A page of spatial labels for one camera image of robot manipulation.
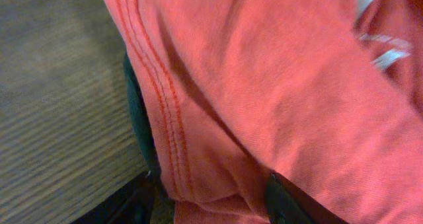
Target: pink cloth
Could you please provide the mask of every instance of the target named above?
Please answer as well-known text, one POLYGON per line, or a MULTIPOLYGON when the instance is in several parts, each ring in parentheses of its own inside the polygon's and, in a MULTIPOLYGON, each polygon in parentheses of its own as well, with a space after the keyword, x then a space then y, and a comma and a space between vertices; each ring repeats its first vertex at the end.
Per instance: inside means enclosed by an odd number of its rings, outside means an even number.
POLYGON ((349 223, 423 223, 422 0, 104 1, 175 223, 268 223, 271 170, 349 223))

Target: red fabric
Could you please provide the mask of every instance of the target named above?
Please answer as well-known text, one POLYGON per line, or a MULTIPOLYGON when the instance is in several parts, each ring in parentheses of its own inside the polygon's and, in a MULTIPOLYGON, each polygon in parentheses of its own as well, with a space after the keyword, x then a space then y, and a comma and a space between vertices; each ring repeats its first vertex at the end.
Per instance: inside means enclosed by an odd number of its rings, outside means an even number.
POLYGON ((104 0, 175 223, 267 223, 282 174, 349 223, 423 223, 421 0, 104 0), (386 73, 392 44, 410 56, 386 73))

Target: garment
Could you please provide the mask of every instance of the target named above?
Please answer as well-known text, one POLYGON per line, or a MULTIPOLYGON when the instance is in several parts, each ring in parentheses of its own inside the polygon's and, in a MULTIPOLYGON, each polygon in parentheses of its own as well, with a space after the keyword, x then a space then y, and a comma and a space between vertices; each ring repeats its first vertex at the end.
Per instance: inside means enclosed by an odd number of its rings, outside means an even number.
POLYGON ((422 0, 104 1, 175 223, 268 223, 273 170, 349 223, 423 222, 422 0))

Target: stitching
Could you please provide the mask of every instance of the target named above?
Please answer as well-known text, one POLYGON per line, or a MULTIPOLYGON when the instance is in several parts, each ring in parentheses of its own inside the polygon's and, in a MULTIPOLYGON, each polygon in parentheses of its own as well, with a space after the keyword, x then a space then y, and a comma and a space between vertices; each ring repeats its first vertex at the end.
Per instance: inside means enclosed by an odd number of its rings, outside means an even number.
POLYGON ((125 30, 125 33, 126 33, 127 38, 128 38, 128 42, 131 45, 131 47, 134 49, 134 51, 135 51, 138 59, 140 60, 142 66, 147 71, 147 74, 148 74, 148 76, 150 78, 150 81, 151 81, 151 83, 153 85, 153 88, 154 88, 157 96, 159 97, 160 111, 161 111, 161 114, 163 116, 163 120, 165 122, 165 132, 166 132, 166 137, 167 137, 167 145, 169 147, 169 165, 171 166, 170 169, 172 170, 172 172, 170 173, 170 175, 171 175, 171 179, 172 179, 172 182, 173 182, 173 186, 175 187, 175 191, 177 193, 177 190, 176 190, 176 182, 175 182, 174 174, 173 174, 173 170, 174 169, 173 169, 172 154, 171 154, 171 141, 170 141, 169 131, 168 131, 168 127, 167 127, 168 125, 167 125, 167 119, 166 119, 166 116, 165 116, 165 106, 163 104, 163 99, 162 99, 162 97, 160 95, 159 88, 158 88, 156 82, 154 81, 154 78, 153 78, 153 75, 152 75, 150 69, 146 66, 143 58, 141 57, 141 55, 139 54, 139 52, 136 50, 135 44, 134 44, 134 42, 132 41, 132 39, 131 39, 131 37, 129 35, 128 27, 127 27, 126 23, 124 23, 123 11, 122 11, 122 6, 121 6, 121 3, 120 3, 120 0, 115 0, 115 1, 116 1, 117 6, 118 6, 119 17, 120 17, 120 20, 123 22, 123 26, 124 26, 124 30, 125 30))
POLYGON ((169 75, 169 72, 166 70, 166 67, 165 67, 164 63, 161 61, 159 55, 157 54, 156 50, 154 49, 154 47, 153 47, 153 45, 152 45, 152 43, 150 41, 150 38, 147 35, 147 32, 145 31, 144 23, 143 23, 143 21, 141 19, 141 15, 139 13, 137 0, 135 0, 135 3, 136 3, 136 7, 135 8, 137 10, 136 15, 138 16, 139 23, 141 25, 141 31, 142 31, 142 33, 143 33, 143 35, 144 35, 144 37, 145 37, 145 39, 147 41, 148 46, 150 47, 150 50, 153 52, 153 55, 155 56, 155 59, 157 60, 157 62, 159 62, 160 68, 163 70, 163 73, 165 74, 165 76, 166 76, 166 78, 167 78, 167 80, 169 82, 169 87, 171 88, 171 92, 172 92, 172 96, 173 96, 174 103, 175 103, 175 108, 176 108, 176 117, 178 119, 178 126, 179 126, 180 134, 181 134, 181 137, 182 137, 182 150, 184 151, 185 158, 186 158, 186 170, 187 170, 187 178, 188 178, 188 187, 189 187, 191 193, 193 194, 190 165, 189 165, 188 155, 187 155, 187 151, 186 151, 186 138, 185 138, 184 128, 183 128, 183 125, 182 125, 182 118, 181 118, 181 112, 180 112, 179 99, 178 99, 178 97, 176 95, 176 91, 175 91, 175 88, 174 88, 174 85, 173 85, 173 81, 171 80, 171 76, 169 75))
MULTIPOLYGON (((137 0, 135 0, 135 9, 136 9, 136 15, 137 15, 137 19, 138 20, 140 20, 140 18, 139 18, 139 11, 138 11, 138 3, 137 3, 137 0)), ((131 17, 129 17, 129 22, 130 22, 130 26, 131 26, 131 29, 132 29, 132 32, 134 33, 134 35, 136 36, 136 33, 135 33, 135 30, 134 30, 134 28, 133 28, 133 24, 132 24, 132 20, 131 20, 131 17)), ((139 43, 139 41, 138 40, 135 40, 136 41, 136 43, 137 43, 137 45, 139 46, 139 48, 140 48, 140 50, 141 50, 141 52, 142 52, 142 54, 144 55, 144 57, 146 57, 147 58, 147 61, 149 62, 149 64, 150 64, 150 66, 153 68, 153 70, 154 70, 154 72, 155 72, 155 75, 156 75, 156 78, 157 78, 157 80, 158 80, 158 82, 159 82, 159 84, 160 84, 160 87, 161 87, 161 91, 162 91, 162 93, 163 93, 163 97, 164 97, 164 101, 165 101, 165 104, 166 104, 166 109, 167 109, 167 111, 169 111, 169 125, 170 125, 170 127, 171 127, 171 140, 172 140, 172 142, 174 143, 174 149, 175 149, 175 151, 176 151, 176 156, 175 156, 175 158, 176 158, 176 171, 177 171, 177 173, 178 173, 178 176, 179 176, 179 179, 181 179, 181 177, 180 177, 180 162, 179 162, 179 156, 177 155, 178 154, 178 146, 176 145, 176 141, 175 141, 175 135, 174 135, 174 129, 173 129, 173 123, 172 123, 172 113, 171 113, 171 109, 170 109, 170 106, 169 106, 169 103, 168 103, 168 101, 167 101, 167 97, 166 97, 166 93, 165 93, 165 89, 164 89, 164 86, 163 86, 163 84, 160 82, 160 79, 159 79, 159 73, 157 72, 157 68, 155 67, 155 66, 153 66, 153 64, 152 64, 152 62, 151 62, 151 60, 150 60, 150 58, 147 56, 147 54, 143 51, 143 48, 142 48, 142 46, 141 46, 141 44, 139 43)), ((176 190, 176 193, 178 193, 178 186, 175 186, 175 190, 176 190)))

